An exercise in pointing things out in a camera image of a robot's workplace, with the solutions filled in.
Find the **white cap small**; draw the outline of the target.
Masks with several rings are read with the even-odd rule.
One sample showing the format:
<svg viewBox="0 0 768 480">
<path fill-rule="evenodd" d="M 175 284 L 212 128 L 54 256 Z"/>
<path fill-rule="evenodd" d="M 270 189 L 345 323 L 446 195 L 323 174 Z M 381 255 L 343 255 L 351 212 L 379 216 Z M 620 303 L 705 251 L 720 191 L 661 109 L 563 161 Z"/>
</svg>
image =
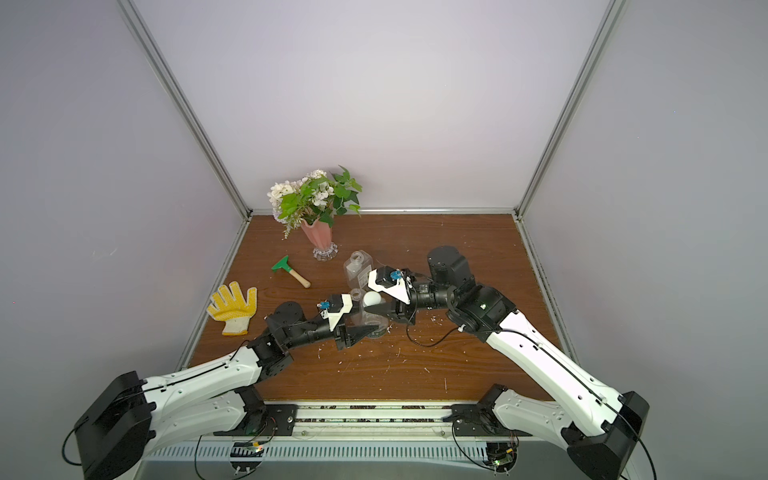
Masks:
<svg viewBox="0 0 768 480">
<path fill-rule="evenodd" d="M 362 298 L 362 304 L 364 307 L 379 305 L 382 302 L 383 297 L 380 293 L 375 291 L 367 291 Z"/>
</svg>

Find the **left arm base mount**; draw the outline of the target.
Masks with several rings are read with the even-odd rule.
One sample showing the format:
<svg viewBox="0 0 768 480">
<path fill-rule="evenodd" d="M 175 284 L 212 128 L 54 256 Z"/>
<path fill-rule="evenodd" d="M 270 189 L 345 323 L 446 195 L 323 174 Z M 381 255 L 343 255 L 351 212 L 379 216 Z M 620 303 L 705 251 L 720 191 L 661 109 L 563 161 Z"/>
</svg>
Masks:
<svg viewBox="0 0 768 480">
<path fill-rule="evenodd" d="M 215 431 L 214 436 L 271 436 L 288 437 L 293 433 L 297 418 L 297 404 L 266 404 L 255 413 L 248 413 L 235 428 Z"/>
</svg>

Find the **round clear bottle front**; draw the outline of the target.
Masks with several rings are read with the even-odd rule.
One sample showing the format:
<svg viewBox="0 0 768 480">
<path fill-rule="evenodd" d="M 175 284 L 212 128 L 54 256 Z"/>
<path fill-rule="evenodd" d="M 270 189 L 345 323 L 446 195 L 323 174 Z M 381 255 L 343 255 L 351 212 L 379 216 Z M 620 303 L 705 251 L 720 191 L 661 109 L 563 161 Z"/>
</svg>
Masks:
<svg viewBox="0 0 768 480">
<path fill-rule="evenodd" d="M 390 320 L 384 316 L 367 312 L 363 307 L 360 307 L 352 315 L 349 324 L 354 327 L 371 327 L 372 330 L 368 333 L 367 337 L 375 339 L 384 336 L 388 332 Z"/>
</svg>

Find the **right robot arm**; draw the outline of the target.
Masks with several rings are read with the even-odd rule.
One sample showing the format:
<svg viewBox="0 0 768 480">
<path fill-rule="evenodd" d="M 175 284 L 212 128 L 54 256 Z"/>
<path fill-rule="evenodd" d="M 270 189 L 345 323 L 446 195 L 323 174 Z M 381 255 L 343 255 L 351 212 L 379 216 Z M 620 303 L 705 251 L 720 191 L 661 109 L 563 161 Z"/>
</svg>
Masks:
<svg viewBox="0 0 768 480">
<path fill-rule="evenodd" d="M 564 449 L 591 479 L 622 479 L 650 411 L 635 391 L 619 392 L 588 373 L 550 342 L 499 290 L 475 279 L 465 256 L 440 246 L 427 256 L 426 276 L 382 266 L 368 287 L 390 297 L 372 312 L 406 325 L 417 312 L 443 310 L 459 331 L 519 366 L 549 394 L 547 401 L 494 386 L 479 408 L 492 425 L 519 430 Z"/>
</svg>

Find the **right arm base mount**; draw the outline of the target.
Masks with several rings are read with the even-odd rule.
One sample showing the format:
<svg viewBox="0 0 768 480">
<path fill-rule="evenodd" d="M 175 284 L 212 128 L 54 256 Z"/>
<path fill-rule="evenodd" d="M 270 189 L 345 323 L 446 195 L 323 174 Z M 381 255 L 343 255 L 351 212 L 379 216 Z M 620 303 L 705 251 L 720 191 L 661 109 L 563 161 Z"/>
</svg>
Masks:
<svg viewBox="0 0 768 480">
<path fill-rule="evenodd" d="M 528 436 L 527 432 L 503 426 L 489 409 L 478 404 L 453 404 L 443 422 L 450 424 L 454 433 L 461 437 Z"/>
</svg>

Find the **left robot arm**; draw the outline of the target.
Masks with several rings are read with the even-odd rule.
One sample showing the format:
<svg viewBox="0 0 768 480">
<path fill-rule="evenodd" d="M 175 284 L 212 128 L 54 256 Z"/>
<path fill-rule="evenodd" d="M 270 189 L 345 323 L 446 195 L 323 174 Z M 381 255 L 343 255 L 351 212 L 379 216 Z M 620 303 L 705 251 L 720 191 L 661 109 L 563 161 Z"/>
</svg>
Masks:
<svg viewBox="0 0 768 480">
<path fill-rule="evenodd" d="M 347 323 L 357 306 L 342 295 L 306 318 L 298 303 L 285 302 L 259 336 L 232 353 L 166 375 L 116 377 L 70 434 L 84 477 L 116 479 L 145 456 L 194 437 L 261 434 L 269 420 L 256 384 L 289 366 L 297 348 L 327 340 L 350 348 L 375 332 L 374 325 Z"/>
</svg>

